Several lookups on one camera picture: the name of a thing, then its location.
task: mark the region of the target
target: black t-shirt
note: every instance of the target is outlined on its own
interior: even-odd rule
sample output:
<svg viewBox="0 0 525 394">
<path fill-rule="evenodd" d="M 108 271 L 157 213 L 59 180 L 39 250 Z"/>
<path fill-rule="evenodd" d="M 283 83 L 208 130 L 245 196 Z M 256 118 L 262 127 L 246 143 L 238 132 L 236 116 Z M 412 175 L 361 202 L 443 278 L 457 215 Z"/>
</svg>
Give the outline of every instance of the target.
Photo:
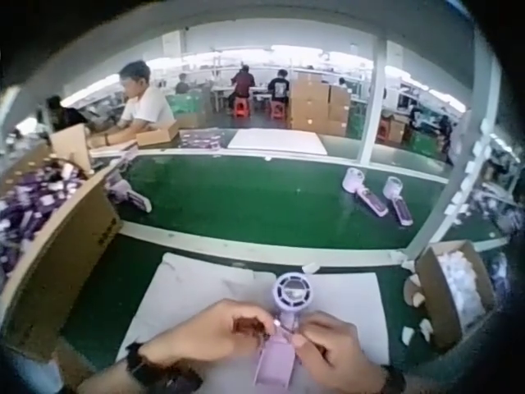
<svg viewBox="0 0 525 394">
<path fill-rule="evenodd" d="M 189 92 L 189 85 L 186 84 L 185 82 L 179 82 L 176 86 L 175 86 L 175 94 L 186 94 Z"/>
<path fill-rule="evenodd" d="M 290 82 L 281 77 L 274 78 L 268 85 L 268 90 L 272 93 L 273 101 L 283 101 L 288 97 L 288 90 L 290 90 Z"/>
<path fill-rule="evenodd" d="M 87 123 L 88 120 L 74 108 L 63 108 L 60 118 L 52 124 L 55 131 L 64 130 L 67 127 Z"/>
</svg>

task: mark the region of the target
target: watch strap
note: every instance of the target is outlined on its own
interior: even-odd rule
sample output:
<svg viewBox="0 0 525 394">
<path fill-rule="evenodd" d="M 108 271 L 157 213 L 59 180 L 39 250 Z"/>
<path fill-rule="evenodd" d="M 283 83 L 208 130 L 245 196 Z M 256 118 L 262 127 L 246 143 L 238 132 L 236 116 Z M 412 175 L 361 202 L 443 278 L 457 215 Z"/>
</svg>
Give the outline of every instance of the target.
<svg viewBox="0 0 525 394">
<path fill-rule="evenodd" d="M 142 343 L 133 342 L 126 347 L 128 350 L 126 357 L 127 370 L 142 386 L 151 387 L 166 376 L 166 371 L 149 364 L 148 361 L 139 354 L 139 348 L 141 346 Z"/>
<path fill-rule="evenodd" d="M 404 375 L 397 368 L 391 365 L 381 366 L 386 372 L 385 385 L 381 389 L 381 394 L 401 394 L 407 387 Z"/>
</svg>

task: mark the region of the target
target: green plastic crate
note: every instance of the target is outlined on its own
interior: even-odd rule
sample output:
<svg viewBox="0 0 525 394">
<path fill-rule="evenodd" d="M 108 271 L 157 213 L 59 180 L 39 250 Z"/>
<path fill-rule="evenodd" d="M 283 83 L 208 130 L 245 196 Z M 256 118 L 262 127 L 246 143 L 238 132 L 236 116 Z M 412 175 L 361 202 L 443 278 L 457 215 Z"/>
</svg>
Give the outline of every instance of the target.
<svg viewBox="0 0 525 394">
<path fill-rule="evenodd" d="M 203 99 L 199 93 L 172 94 L 166 96 L 166 100 L 174 115 L 203 111 Z"/>
<path fill-rule="evenodd" d="M 437 155 L 437 139 L 415 131 L 410 140 L 410 150 L 414 153 L 434 158 Z"/>
</svg>

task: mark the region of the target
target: workbench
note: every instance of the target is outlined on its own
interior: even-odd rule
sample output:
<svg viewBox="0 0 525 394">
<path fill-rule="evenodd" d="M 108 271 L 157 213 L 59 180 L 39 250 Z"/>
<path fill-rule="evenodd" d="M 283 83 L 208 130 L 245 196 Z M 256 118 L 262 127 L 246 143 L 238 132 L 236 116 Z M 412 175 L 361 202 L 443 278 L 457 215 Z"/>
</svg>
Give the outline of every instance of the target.
<svg viewBox="0 0 525 394">
<path fill-rule="evenodd" d="M 327 151 L 334 153 L 328 139 Z M 444 183 L 413 176 L 401 176 L 404 196 L 414 216 L 413 227 L 400 228 L 394 218 L 378 218 L 358 206 L 340 188 L 346 167 L 333 163 L 303 160 L 215 154 L 162 154 L 151 149 L 137 157 L 126 178 L 140 193 L 147 195 L 153 211 L 145 214 L 122 205 L 119 214 L 124 227 L 154 227 L 177 237 L 185 233 L 224 242 L 243 242 L 260 245 L 281 245 L 296 249 L 327 248 L 340 250 L 397 249 L 405 247 L 422 225 Z M 412 153 L 376 151 L 383 161 L 392 154 L 407 159 Z M 367 170 L 367 185 L 381 193 L 388 172 Z M 495 225 L 473 214 L 464 224 L 452 227 L 450 239 L 490 240 L 500 234 Z M 91 362 L 101 369 L 114 362 L 123 336 L 137 310 L 162 255 L 166 252 L 186 255 L 205 261 L 275 274 L 290 270 L 289 265 L 260 261 L 243 261 L 232 257 L 217 257 L 195 253 L 136 239 L 123 231 L 107 248 L 76 302 L 62 333 L 64 337 Z M 484 254 L 493 254 L 498 249 Z M 417 324 L 421 318 L 416 309 L 403 302 L 403 282 L 409 275 L 399 266 L 324 268 L 324 273 L 374 272 L 381 288 L 390 338 L 390 359 L 394 365 L 410 368 L 433 359 L 436 354 L 417 337 L 410 347 L 400 341 L 404 325 Z M 461 363 L 457 352 L 451 354 L 450 365 Z M 459 368 L 435 368 L 428 364 L 433 376 L 450 378 Z"/>
</svg>

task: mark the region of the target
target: white pillar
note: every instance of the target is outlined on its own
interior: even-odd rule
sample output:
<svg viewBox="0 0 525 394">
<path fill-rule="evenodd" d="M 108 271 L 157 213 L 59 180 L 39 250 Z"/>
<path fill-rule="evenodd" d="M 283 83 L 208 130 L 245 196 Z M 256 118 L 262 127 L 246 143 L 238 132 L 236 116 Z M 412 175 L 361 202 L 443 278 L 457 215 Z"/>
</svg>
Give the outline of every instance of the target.
<svg viewBox="0 0 525 394">
<path fill-rule="evenodd" d="M 180 31 L 172 31 L 162 35 L 162 52 L 166 57 L 180 57 L 182 54 L 182 39 Z"/>
<path fill-rule="evenodd" d="M 440 241 L 449 230 L 479 176 L 486 149 L 490 149 L 490 134 L 500 100 L 501 68 L 482 33 L 476 30 L 474 37 L 472 108 L 461 154 L 430 216 L 405 251 L 410 259 L 418 256 L 429 243 Z"/>
<path fill-rule="evenodd" d="M 367 114 L 364 121 L 363 136 L 359 146 L 358 163 L 368 165 L 372 156 L 372 149 L 376 143 L 377 128 L 383 108 L 383 92 L 385 89 L 386 40 L 376 38 L 374 44 L 374 69 L 372 71 L 372 85 L 368 97 Z"/>
</svg>

